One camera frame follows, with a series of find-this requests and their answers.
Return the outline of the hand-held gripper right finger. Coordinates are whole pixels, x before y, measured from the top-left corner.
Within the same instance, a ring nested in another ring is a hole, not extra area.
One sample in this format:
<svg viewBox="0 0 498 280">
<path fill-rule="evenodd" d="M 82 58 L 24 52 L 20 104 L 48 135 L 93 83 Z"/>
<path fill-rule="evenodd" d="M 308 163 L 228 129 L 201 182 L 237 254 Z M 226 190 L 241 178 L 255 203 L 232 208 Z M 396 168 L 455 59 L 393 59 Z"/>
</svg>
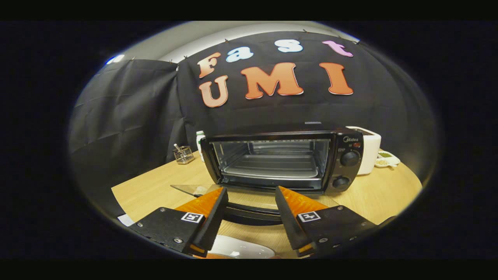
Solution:
<svg viewBox="0 0 498 280">
<path fill-rule="evenodd" d="M 284 187 L 275 201 L 286 235 L 299 257 L 325 257 L 352 246 L 379 227 L 348 207 L 326 206 Z"/>
</svg>

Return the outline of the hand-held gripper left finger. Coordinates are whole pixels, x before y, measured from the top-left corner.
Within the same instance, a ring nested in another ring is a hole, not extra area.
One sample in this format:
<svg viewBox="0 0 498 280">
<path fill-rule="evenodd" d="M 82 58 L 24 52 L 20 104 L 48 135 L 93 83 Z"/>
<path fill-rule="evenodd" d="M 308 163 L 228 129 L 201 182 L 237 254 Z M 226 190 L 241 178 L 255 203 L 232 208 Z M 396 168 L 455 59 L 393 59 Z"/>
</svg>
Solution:
<svg viewBox="0 0 498 280">
<path fill-rule="evenodd" d="M 171 250 L 206 257 L 228 201 L 227 189 L 220 187 L 176 209 L 159 207 L 130 225 L 130 229 Z"/>
</svg>

